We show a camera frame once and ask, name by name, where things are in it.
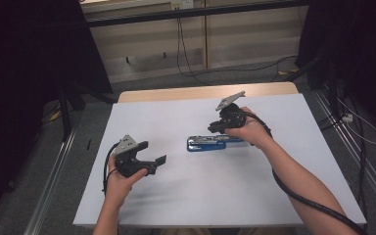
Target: person's right arm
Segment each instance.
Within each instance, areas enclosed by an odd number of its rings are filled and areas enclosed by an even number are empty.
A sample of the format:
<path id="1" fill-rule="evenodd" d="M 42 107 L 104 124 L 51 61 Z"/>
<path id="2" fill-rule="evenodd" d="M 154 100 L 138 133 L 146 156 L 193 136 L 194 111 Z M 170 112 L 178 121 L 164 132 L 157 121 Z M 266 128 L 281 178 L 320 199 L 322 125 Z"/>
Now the person's right arm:
<path id="1" fill-rule="evenodd" d="M 248 108 L 242 109 L 249 113 L 252 112 Z M 247 122 L 242 128 L 226 129 L 225 133 L 241 137 L 261 149 L 274 172 L 290 190 L 336 212 L 345 214 L 331 191 L 315 175 L 289 156 L 256 120 L 247 117 Z M 306 227 L 313 234 L 356 234 L 336 218 L 310 208 L 295 199 L 290 198 L 290 200 Z"/>

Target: person's right hand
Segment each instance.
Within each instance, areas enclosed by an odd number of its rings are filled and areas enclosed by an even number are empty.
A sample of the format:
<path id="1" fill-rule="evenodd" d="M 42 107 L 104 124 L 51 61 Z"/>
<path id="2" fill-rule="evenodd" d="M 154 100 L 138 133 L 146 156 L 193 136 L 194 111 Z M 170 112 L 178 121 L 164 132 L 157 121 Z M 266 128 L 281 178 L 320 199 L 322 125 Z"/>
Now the person's right hand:
<path id="1" fill-rule="evenodd" d="M 244 112 L 254 114 L 247 107 L 241 108 Z M 227 128 L 225 129 L 225 133 L 230 136 L 237 136 L 245 141 L 255 145 L 258 148 L 262 148 L 265 146 L 267 141 L 272 140 L 271 137 L 267 134 L 264 127 L 254 118 L 247 117 L 246 123 L 241 128 Z"/>

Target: white cable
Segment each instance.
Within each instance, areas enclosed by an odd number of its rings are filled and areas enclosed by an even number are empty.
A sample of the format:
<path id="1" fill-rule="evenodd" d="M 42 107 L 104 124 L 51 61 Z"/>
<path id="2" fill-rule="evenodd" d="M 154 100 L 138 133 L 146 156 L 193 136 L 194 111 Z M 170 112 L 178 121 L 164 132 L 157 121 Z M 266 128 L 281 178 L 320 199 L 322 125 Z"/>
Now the white cable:
<path id="1" fill-rule="evenodd" d="M 348 106 L 346 104 L 344 104 L 344 102 L 341 101 L 341 99 L 338 98 L 338 101 L 345 107 L 347 108 L 353 115 L 357 116 L 358 118 L 360 118 L 361 120 L 363 120 L 365 123 L 367 123 L 369 126 L 371 126 L 375 131 L 376 131 L 376 128 L 370 123 L 368 122 L 366 119 L 360 117 L 359 115 L 357 115 L 354 111 L 352 111 L 350 108 L 348 108 Z M 347 124 L 347 127 L 350 131 L 352 131 L 356 136 L 358 136 L 359 138 L 365 140 L 366 142 L 370 143 L 370 144 L 375 144 L 376 145 L 376 142 L 374 141 L 371 141 L 371 140 L 368 140 L 368 139 L 365 139 L 364 137 L 362 137 L 360 134 L 356 133 L 356 131 L 354 131 L 350 125 L 348 124 L 348 122 L 346 121 L 346 124 Z"/>

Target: black bar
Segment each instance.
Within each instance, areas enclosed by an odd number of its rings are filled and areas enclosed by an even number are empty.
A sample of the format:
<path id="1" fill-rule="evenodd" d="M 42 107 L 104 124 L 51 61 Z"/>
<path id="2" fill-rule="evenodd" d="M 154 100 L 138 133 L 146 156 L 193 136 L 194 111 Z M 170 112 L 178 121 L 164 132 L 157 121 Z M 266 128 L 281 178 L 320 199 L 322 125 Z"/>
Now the black bar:
<path id="1" fill-rule="evenodd" d="M 290 8 L 290 7 L 300 7 L 308 5 L 309 0 L 285 0 L 285 1 L 270 1 L 261 2 L 253 4 L 242 4 L 233 6 L 222 6 L 222 7 L 208 7 L 208 8 L 195 8 L 186 9 L 180 11 L 168 11 L 159 12 L 151 14 L 142 14 L 137 16 L 128 17 L 116 17 L 116 18 L 104 18 L 89 20 L 84 23 L 65 23 L 57 25 L 45 25 L 45 29 L 53 30 L 65 30 L 65 29 L 75 29 L 75 28 L 88 28 L 88 27 L 99 27 L 117 24 L 133 24 L 142 22 L 153 22 L 162 21 L 178 18 L 192 18 L 201 16 L 211 16 L 229 13 L 240 13 L 240 12 L 252 12 L 270 9 L 280 9 L 280 8 Z"/>

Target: table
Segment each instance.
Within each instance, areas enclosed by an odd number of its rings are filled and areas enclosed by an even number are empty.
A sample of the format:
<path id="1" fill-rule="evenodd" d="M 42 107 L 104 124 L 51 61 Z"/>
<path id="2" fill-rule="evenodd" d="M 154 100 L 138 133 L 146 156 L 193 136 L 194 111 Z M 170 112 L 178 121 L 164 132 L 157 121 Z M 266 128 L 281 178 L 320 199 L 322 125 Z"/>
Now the table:
<path id="1" fill-rule="evenodd" d="M 207 126 L 217 120 L 214 108 L 219 98 L 241 90 L 247 97 L 236 104 L 256 111 L 272 128 L 276 141 L 330 188 L 349 218 L 365 223 L 304 97 L 293 83 L 282 82 L 124 92 L 113 107 L 73 224 L 92 227 L 96 223 L 104 200 L 100 192 L 104 159 L 118 138 L 128 133 L 137 142 L 150 143 L 138 153 L 139 160 L 151 161 L 167 154 L 167 161 L 156 175 L 133 186 L 120 210 L 121 225 L 302 225 L 256 147 L 246 144 L 195 154 L 185 150 L 187 135 L 210 135 Z"/>

